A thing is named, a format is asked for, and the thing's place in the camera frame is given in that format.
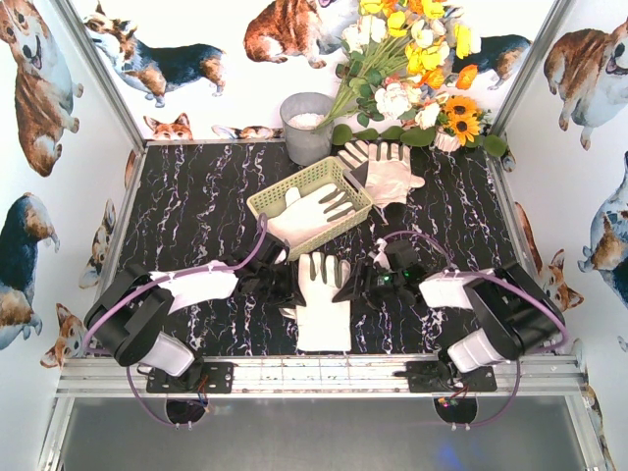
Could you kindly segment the white glove grey patch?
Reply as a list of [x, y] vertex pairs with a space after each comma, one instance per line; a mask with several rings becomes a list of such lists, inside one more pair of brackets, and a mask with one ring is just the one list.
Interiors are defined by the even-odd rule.
[[302, 196], [297, 187], [286, 192], [287, 208], [268, 221], [268, 231], [290, 248], [322, 234], [334, 223], [355, 213], [346, 193], [326, 183]]

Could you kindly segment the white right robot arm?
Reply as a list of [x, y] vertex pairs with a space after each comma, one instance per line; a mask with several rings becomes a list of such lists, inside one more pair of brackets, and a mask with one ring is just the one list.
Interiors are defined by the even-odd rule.
[[568, 341], [561, 311], [519, 263], [430, 274], [408, 240], [382, 240], [375, 255], [357, 263], [333, 302], [358, 299], [374, 307], [398, 300], [473, 312], [478, 328], [439, 352], [439, 365], [457, 375], [560, 348]]

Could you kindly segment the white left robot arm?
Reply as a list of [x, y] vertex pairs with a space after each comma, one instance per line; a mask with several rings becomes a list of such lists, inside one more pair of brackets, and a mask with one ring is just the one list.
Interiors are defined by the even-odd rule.
[[171, 377], [196, 361], [192, 349], [163, 332], [167, 317], [204, 301], [249, 295], [279, 308], [305, 304], [289, 249], [268, 235], [254, 248], [174, 272], [130, 264], [85, 316], [83, 346], [96, 339], [122, 367], [141, 364]]

